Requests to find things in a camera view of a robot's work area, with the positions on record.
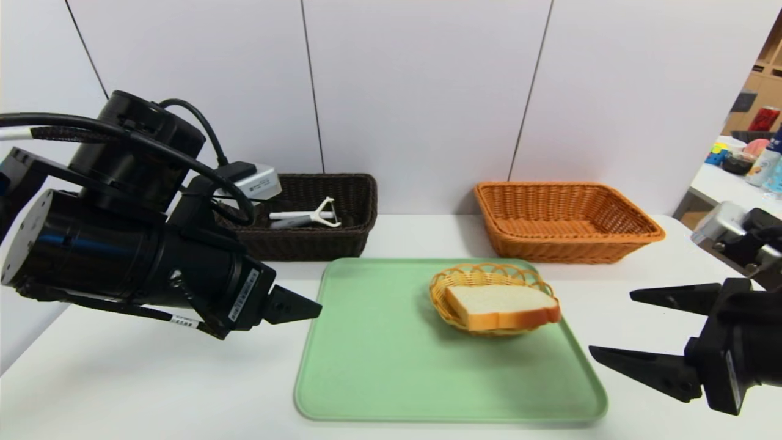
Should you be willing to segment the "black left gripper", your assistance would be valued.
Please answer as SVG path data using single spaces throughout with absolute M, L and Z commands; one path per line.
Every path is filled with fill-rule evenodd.
M 275 278 L 276 271 L 251 257 L 231 229 L 165 226 L 158 253 L 158 304 L 195 312 L 199 321 L 193 328 L 199 331 L 224 340 L 230 332 L 250 331 L 262 315 L 271 324 L 321 315 L 320 303 L 283 286 L 271 289 Z

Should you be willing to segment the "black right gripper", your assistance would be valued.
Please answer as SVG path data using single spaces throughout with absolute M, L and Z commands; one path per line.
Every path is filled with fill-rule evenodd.
M 636 303 L 705 315 L 696 368 L 684 356 L 590 345 L 595 361 L 681 403 L 706 392 L 710 409 L 737 416 L 749 388 L 781 384 L 780 290 L 755 291 L 749 279 L 631 291 Z

